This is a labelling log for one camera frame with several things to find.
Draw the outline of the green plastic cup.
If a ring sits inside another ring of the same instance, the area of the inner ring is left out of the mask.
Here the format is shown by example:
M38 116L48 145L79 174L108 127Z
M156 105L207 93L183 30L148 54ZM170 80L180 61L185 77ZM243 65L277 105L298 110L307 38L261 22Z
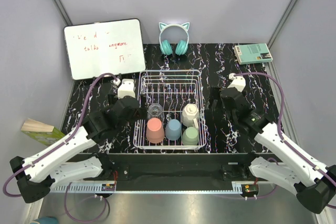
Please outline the green plastic cup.
M195 127L188 127L182 135L183 145L197 145L198 144L198 129Z

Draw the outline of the clear faceted glass cup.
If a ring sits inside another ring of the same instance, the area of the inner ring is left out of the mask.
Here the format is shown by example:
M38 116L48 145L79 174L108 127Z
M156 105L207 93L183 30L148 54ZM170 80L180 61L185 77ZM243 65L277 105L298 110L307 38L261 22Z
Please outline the clear faceted glass cup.
M164 120L163 107L159 103L152 103L148 107L147 119L158 118L161 121Z

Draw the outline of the pink plastic cup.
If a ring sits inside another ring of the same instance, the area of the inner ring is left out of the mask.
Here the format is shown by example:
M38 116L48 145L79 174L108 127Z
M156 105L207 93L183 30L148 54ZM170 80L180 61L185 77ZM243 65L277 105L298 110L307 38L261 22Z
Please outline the pink plastic cup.
M148 120L146 127L146 138L152 144L157 144L164 139L163 124L158 118L151 118Z

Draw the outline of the blue plastic cup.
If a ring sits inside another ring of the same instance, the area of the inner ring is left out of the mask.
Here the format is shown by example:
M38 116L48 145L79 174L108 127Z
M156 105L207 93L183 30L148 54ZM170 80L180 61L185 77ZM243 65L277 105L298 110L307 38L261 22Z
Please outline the blue plastic cup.
M181 122L177 119L171 119L165 128L165 137L170 141L177 141L181 136Z

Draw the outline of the white ceramic mug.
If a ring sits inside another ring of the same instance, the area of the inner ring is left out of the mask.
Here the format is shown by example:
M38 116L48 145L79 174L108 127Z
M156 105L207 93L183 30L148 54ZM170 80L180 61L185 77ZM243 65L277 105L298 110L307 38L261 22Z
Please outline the white ceramic mug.
M198 118L199 109L196 104L189 103L183 108L181 121L184 126L194 127L198 130Z

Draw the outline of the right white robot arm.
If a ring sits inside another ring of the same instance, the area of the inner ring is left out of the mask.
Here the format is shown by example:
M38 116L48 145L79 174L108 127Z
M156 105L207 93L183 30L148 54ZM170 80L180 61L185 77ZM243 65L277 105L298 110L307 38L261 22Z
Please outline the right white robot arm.
M252 154L252 161L238 167L244 180L265 179L294 194L310 212L321 213L335 197L335 165L318 161L278 129L270 117L252 108L235 87L212 87L206 107L221 111L239 130L273 152L285 167Z

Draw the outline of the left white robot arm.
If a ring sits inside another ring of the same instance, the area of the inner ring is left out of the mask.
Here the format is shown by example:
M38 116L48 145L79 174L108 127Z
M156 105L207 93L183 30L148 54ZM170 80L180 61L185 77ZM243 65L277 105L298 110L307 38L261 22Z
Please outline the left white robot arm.
M66 162L112 138L126 123L144 120L147 109L131 96L117 99L109 96L109 105L89 113L69 134L38 154L28 158L16 156L10 160L13 176L20 191L19 197L30 204L36 202L60 185L81 179L107 180L115 168L106 154L92 154L87 160Z

